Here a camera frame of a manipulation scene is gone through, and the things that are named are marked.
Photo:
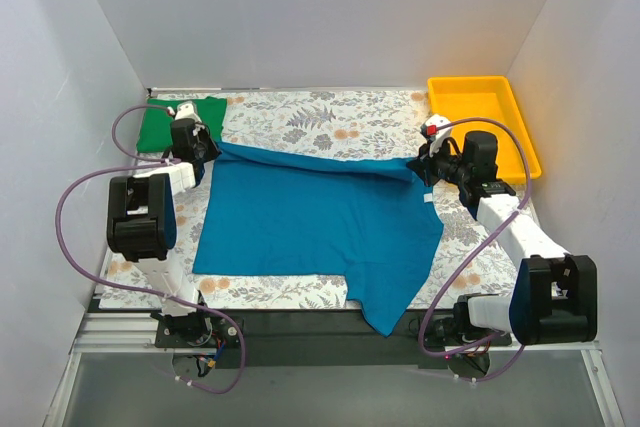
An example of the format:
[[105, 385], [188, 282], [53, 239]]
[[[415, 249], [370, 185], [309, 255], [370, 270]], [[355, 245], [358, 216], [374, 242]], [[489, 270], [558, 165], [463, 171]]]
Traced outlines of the yellow plastic tray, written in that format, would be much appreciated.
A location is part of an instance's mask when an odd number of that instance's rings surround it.
[[542, 174], [533, 143], [516, 103], [508, 79], [504, 76], [431, 77], [427, 80], [431, 112], [451, 121], [482, 118], [453, 128], [458, 144], [464, 143], [465, 134], [483, 130], [498, 140], [498, 177], [515, 185], [526, 183], [525, 171], [518, 147], [509, 137], [514, 134], [528, 161], [530, 176]]

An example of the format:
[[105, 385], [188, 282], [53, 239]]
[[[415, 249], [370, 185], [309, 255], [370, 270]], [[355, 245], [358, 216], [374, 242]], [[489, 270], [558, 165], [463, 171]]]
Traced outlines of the blue t shirt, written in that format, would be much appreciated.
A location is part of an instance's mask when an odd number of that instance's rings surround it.
[[404, 158], [334, 160], [223, 143], [195, 256], [199, 275], [340, 275], [388, 336], [443, 234]]

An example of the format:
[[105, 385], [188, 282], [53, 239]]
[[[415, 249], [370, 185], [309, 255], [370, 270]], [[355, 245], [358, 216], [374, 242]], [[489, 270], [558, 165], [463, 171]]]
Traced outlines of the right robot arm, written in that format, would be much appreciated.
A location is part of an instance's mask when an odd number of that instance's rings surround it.
[[515, 190], [498, 177], [498, 140], [486, 131], [469, 131], [458, 145], [448, 129], [425, 125], [427, 142], [410, 170], [432, 186], [455, 185], [471, 216], [495, 232], [500, 248], [517, 268], [511, 294], [462, 295], [452, 327], [464, 344], [475, 344], [488, 331], [514, 335], [523, 345], [590, 342], [597, 333], [597, 269], [586, 255], [572, 255], [522, 214]]

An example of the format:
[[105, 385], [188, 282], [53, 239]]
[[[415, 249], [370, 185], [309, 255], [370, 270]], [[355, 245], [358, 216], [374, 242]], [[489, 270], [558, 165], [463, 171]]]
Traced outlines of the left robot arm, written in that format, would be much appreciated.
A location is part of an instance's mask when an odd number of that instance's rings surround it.
[[160, 292], [156, 319], [168, 333], [200, 347], [211, 339], [213, 324], [197, 308], [205, 304], [202, 294], [172, 253], [178, 237], [174, 196], [198, 187], [205, 164], [220, 150], [205, 124], [193, 118], [172, 121], [170, 134], [168, 154], [179, 163], [170, 159], [147, 173], [110, 180], [107, 243]]

